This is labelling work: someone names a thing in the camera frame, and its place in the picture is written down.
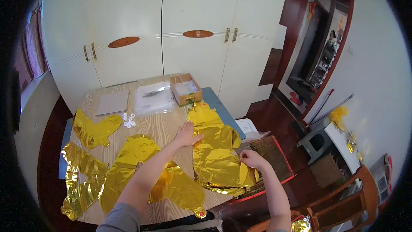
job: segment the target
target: gray sleeve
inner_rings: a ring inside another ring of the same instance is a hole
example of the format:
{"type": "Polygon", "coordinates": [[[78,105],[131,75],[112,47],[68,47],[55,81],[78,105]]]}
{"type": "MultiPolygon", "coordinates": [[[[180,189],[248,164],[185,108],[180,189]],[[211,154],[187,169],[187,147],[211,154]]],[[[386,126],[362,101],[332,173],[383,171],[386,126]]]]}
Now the gray sleeve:
{"type": "Polygon", "coordinates": [[[136,232],[139,231],[140,223],[140,216],[135,208],[125,203],[118,203],[97,227],[96,232],[136,232]]]}

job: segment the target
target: white wardrobe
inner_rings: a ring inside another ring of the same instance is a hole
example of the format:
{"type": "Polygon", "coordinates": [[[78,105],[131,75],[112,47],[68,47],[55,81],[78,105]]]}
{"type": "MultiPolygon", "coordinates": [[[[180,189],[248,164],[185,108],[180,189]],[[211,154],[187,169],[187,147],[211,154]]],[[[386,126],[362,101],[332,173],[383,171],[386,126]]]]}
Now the white wardrobe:
{"type": "Polygon", "coordinates": [[[72,112],[87,91],[190,72],[234,118],[245,116],[267,62],[284,0],[43,0],[42,33],[72,112]],[[186,37],[208,31],[210,37],[186,37]],[[110,48],[117,39],[139,37],[110,48]]]}

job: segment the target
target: wooden chair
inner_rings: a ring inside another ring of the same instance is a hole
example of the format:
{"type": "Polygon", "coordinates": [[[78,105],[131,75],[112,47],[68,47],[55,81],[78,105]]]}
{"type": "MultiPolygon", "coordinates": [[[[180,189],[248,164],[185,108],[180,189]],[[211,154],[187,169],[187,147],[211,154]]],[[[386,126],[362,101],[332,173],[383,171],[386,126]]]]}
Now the wooden chair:
{"type": "MultiPolygon", "coordinates": [[[[302,207],[294,208],[291,211],[292,219],[298,215],[307,215],[310,217],[312,231],[317,232],[335,227],[339,224],[347,222],[348,220],[358,220],[362,216],[363,211],[368,211],[368,219],[357,224],[352,229],[346,232],[358,231],[364,226],[372,224],[376,218],[376,210],[378,208],[378,188],[373,179],[369,169],[362,165],[355,174],[348,180],[346,180],[335,191],[327,194],[321,199],[302,207]],[[346,197],[345,199],[332,204],[324,209],[319,209],[319,206],[330,200],[339,192],[343,191],[350,184],[352,184],[356,178],[362,181],[362,189],[358,192],[346,197]]],[[[270,220],[266,220],[262,223],[256,224],[250,227],[248,232],[262,232],[265,231],[269,225],[270,220]]]]}

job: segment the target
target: wooden table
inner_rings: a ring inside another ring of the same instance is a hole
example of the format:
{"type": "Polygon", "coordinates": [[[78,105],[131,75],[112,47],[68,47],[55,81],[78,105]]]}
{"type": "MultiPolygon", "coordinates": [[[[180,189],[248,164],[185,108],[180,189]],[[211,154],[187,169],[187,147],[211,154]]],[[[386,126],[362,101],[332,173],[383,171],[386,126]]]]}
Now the wooden table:
{"type": "MultiPolygon", "coordinates": [[[[161,81],[168,81],[169,77],[169,75],[160,76],[90,91],[87,93],[86,98],[80,108],[94,123],[98,123],[107,117],[107,115],[95,116],[100,98],[109,93],[129,90],[127,113],[130,115],[134,112],[134,93],[137,87],[155,84],[161,81]]],[[[152,134],[152,139],[160,148],[163,148],[173,140],[178,126],[188,120],[188,107],[189,106],[176,107],[169,113],[154,114],[141,118],[137,117],[135,118],[136,126],[130,129],[122,124],[116,132],[109,136],[110,144],[108,147],[103,147],[100,145],[92,149],[90,154],[103,162],[108,162],[111,167],[117,157],[117,154],[120,152],[121,147],[126,142],[126,136],[133,136],[139,133],[146,135],[152,134]]],[[[73,130],[70,135],[70,141],[86,150],[73,130]]],[[[178,164],[191,178],[194,178],[193,150],[191,147],[181,148],[173,157],[173,161],[178,164]]],[[[79,180],[80,183],[83,183],[85,181],[85,176],[81,174],[79,180]]],[[[206,189],[203,190],[206,195],[206,199],[203,204],[205,209],[213,208],[232,198],[232,196],[227,194],[219,194],[206,189]]],[[[192,214],[193,212],[181,209],[169,198],[167,198],[160,202],[147,204],[146,216],[142,217],[142,224],[154,224],[170,221],[192,214]]],[[[106,216],[107,214],[101,209],[98,200],[96,200],[83,214],[77,218],[77,220],[86,223],[101,224],[106,216]]]]}

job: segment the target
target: cardboard box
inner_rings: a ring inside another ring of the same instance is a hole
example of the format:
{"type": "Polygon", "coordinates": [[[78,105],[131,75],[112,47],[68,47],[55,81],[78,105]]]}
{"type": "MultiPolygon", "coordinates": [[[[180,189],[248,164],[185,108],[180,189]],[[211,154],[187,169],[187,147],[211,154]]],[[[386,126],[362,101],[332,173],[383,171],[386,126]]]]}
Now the cardboard box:
{"type": "Polygon", "coordinates": [[[338,179],[343,178],[332,154],[322,157],[312,164],[309,169],[312,171],[312,174],[315,176],[315,179],[321,188],[325,188],[336,182],[338,179]]]}
{"type": "Polygon", "coordinates": [[[175,99],[180,107],[202,100],[202,88],[200,88],[200,86],[194,80],[193,76],[190,73],[184,75],[171,76],[170,88],[172,89],[173,95],[175,96],[175,99]],[[179,95],[179,93],[176,90],[176,84],[183,83],[185,81],[192,81],[197,91],[186,95],[179,95]]]}

